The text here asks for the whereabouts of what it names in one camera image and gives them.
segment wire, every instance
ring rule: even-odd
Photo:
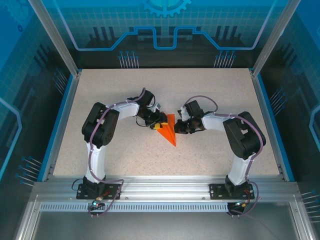
[[[124,179],[117,179],[117,180],[113,180],[113,181],[104,181],[104,180],[102,180],[102,179],[99,179],[99,178],[94,174],[93,169],[92,169],[92,167],[91,167],[91,158],[92,158],[92,153],[93,153],[93,150],[94,150],[94,145],[93,145],[92,141],[93,141],[94,135],[96,134],[96,132],[97,132],[97,130],[98,130],[98,127],[99,127],[99,125],[101,124],[101,122],[103,121],[104,117],[106,116],[106,114],[107,114],[111,109],[113,109],[115,106],[118,106],[118,105],[129,104],[129,103],[134,103],[134,102],[136,102],[136,101],[139,101],[139,100],[143,97],[143,95],[145,94],[145,92],[146,92],[146,88],[144,87],[144,88],[142,89],[142,92],[141,92],[140,96],[139,96],[138,98],[136,98],[135,100],[126,100],[126,101],[118,102],[118,103],[116,103],[116,104],[108,107],[108,108],[103,112],[101,118],[99,119],[99,121],[97,122],[96,126],[94,127],[94,129],[93,129],[93,131],[92,131],[92,133],[91,133],[91,136],[90,136],[90,139],[89,139],[90,152],[89,152],[89,157],[88,157],[88,167],[89,167],[89,171],[90,171],[92,177],[93,177],[95,180],[99,181],[100,183],[104,183],[104,184],[114,184],[114,183],[119,183],[119,182],[121,182],[121,185],[120,185],[119,189],[116,191],[116,194],[114,195],[114,198],[113,198],[112,202],[111,202],[110,205],[106,208],[106,210],[100,214],[100,216],[106,214],[106,213],[109,211],[109,209],[112,207],[112,205],[114,204],[117,196],[118,196],[119,193],[121,192],[121,189],[122,189],[122,187],[123,187],[123,185],[124,185],[125,180],[124,180]],[[91,213],[91,211],[90,211],[90,208],[88,208],[88,213],[91,214],[91,216],[92,216],[92,213]]]
[[[255,220],[256,222],[259,222],[270,234],[272,234],[276,239],[281,240],[280,237],[278,237],[276,234],[274,234],[274,232],[267,226],[265,225],[262,221],[260,221],[258,218],[251,216],[251,215],[245,215],[246,213],[242,213],[240,211],[237,210],[230,210],[231,212],[237,213],[239,216],[246,216],[250,219]]]
[[[156,96],[153,95],[153,105],[152,105],[152,106],[147,106],[146,108],[147,108],[147,109],[151,109],[151,108],[153,108],[155,105],[156,105]]]
[[[144,128],[147,128],[147,127],[149,127],[150,125],[140,125],[139,123],[138,123],[138,116],[135,116],[135,123],[139,126],[139,127],[144,127]]]
[[[195,130],[194,133],[197,133],[197,132],[202,132],[204,131],[204,129],[200,129],[200,130]]]
[[[77,191],[77,189],[74,189],[74,185],[76,183],[76,181],[79,181],[79,180],[82,180],[82,178],[78,178],[76,180],[73,181],[72,185],[71,185],[71,189],[74,190],[74,191]]]
[[[216,112],[216,111],[218,111],[218,104],[216,103],[216,101],[215,100],[213,100],[212,98],[210,98],[210,97],[208,97],[208,96],[204,96],[204,95],[196,95],[196,96],[192,96],[192,97],[190,97],[184,104],[183,104],[183,106],[185,106],[191,99],[195,99],[195,98],[204,98],[204,99],[209,99],[211,102],[213,102],[214,103],[214,105],[215,105],[215,110],[214,110],[214,112]]]
[[[242,216],[245,216],[246,214],[250,213],[250,212],[256,207],[256,205],[257,205],[257,203],[258,203],[258,200],[259,200],[259,188],[258,188],[258,185],[257,185],[254,181],[249,181],[249,179],[248,179],[248,174],[249,174],[249,171],[250,171],[250,168],[251,168],[251,165],[252,165],[254,159],[261,153],[261,151],[262,151],[262,149],[263,149],[263,147],[264,147],[264,141],[263,141],[263,139],[262,139],[262,136],[261,136],[260,132],[258,131],[258,129],[257,129],[251,122],[249,122],[247,119],[245,119],[245,118],[243,118],[243,117],[241,117],[241,116],[239,116],[239,115],[236,115],[236,114],[221,114],[221,113],[216,113],[216,111],[218,110],[218,104],[217,104],[213,99],[211,99],[211,98],[208,97],[208,96],[204,96],[204,95],[192,96],[192,97],[190,97],[190,98],[185,102],[185,104],[184,104],[183,106],[185,106],[191,99],[194,99],[194,98],[205,98],[205,99],[209,99],[209,100],[212,101],[212,102],[215,104],[215,106],[216,106],[216,109],[215,109],[215,111],[214,111],[214,113],[213,113],[215,116],[217,116],[217,117],[223,117],[223,118],[237,118],[237,119],[240,119],[240,120],[242,120],[244,123],[248,124],[248,126],[255,132],[255,134],[256,134],[256,135],[258,136],[258,138],[259,138],[260,148],[259,148],[259,150],[256,152],[256,154],[251,157],[250,162],[249,162],[249,164],[248,164],[248,167],[247,167],[247,169],[246,169],[246,171],[245,171],[245,175],[244,175],[245,181],[248,182],[249,184],[255,185],[255,188],[256,188],[256,199],[255,199],[255,201],[254,201],[254,203],[253,203],[252,208],[250,208],[246,213],[241,214]]]
[[[244,190],[244,192],[246,193],[246,195],[248,196],[248,204],[250,203],[250,192],[248,190]]]

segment robotic arm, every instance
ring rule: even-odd
[[[155,128],[159,124],[168,124],[168,118],[163,113],[160,112],[160,105],[155,102],[152,106],[150,103],[155,96],[150,91],[145,91],[143,96],[138,99],[138,97],[128,98],[123,104],[119,104],[110,109],[104,116],[101,124],[99,125],[97,131],[95,132],[92,139],[92,154],[91,154],[91,170],[88,166],[86,174],[83,178],[83,184],[92,193],[91,198],[96,198],[97,196],[102,196],[105,191],[105,184],[99,182],[95,179],[92,173],[101,180],[105,179],[105,156],[107,151],[107,145],[111,142],[117,122],[121,119],[127,117],[138,116],[145,121],[145,125],[151,129]],[[84,135],[84,140],[86,141],[88,154],[91,151],[90,137],[97,125],[97,122],[102,117],[105,110],[112,105],[104,105],[97,102],[93,105],[87,119],[85,120],[82,127],[82,134]]]
[[[252,157],[260,149],[260,140],[253,129],[242,120],[215,112],[206,112],[200,108],[196,100],[187,103],[178,110],[182,119],[174,126],[178,134],[193,134],[204,130],[225,131],[230,147],[234,153],[233,164],[225,178],[225,190],[230,198],[241,199],[243,191],[248,188],[246,172]],[[249,112],[238,116],[249,121],[259,132],[263,145],[266,138]]]

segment work surface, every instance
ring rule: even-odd
[[[262,153],[250,174],[278,175],[274,153],[248,69],[84,69],[54,169],[55,176],[83,176],[88,152],[82,126],[94,103],[114,104],[136,97],[145,87],[152,92],[161,110],[175,114],[194,95],[213,98],[218,113],[250,112],[266,137]],[[197,99],[200,107],[213,111],[207,99]],[[136,125],[135,117],[117,123],[107,146],[105,173],[125,176],[227,175],[234,159],[225,132],[205,130],[176,134],[176,147],[156,130]]]

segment blue printed graphic panel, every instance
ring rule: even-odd
[[[120,68],[120,51],[137,52],[140,67],[212,68],[231,66],[220,51],[237,51],[232,67],[252,67],[287,0],[44,3],[80,68]]]
[[[301,1],[261,71],[302,192],[320,191],[319,11],[319,1]]]
[[[1,239],[15,238],[69,75],[28,1],[0,0]]]

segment orange paper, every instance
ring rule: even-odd
[[[176,146],[176,133],[175,133],[175,115],[167,114],[168,125],[162,125],[157,131],[164,136],[173,146]]]

